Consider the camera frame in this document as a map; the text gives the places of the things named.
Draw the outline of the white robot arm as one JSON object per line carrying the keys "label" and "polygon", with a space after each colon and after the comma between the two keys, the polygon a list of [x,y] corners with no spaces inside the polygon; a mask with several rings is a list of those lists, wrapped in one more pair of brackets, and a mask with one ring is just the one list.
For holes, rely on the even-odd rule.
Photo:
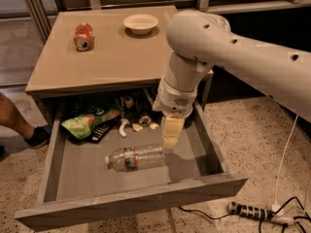
{"label": "white robot arm", "polygon": [[177,145],[200,81],[215,65],[311,121],[311,53],[236,35],[224,17],[187,10],[166,29],[172,53],[154,109],[164,114],[162,147]]}

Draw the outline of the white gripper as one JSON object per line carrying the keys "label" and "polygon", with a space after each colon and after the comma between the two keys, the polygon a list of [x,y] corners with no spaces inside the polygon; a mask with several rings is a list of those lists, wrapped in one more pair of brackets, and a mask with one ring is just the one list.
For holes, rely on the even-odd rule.
{"label": "white gripper", "polygon": [[190,116],[196,95],[196,90],[182,92],[171,87],[164,79],[160,80],[153,110],[165,115],[161,122],[164,152],[175,149],[185,124],[184,117]]}

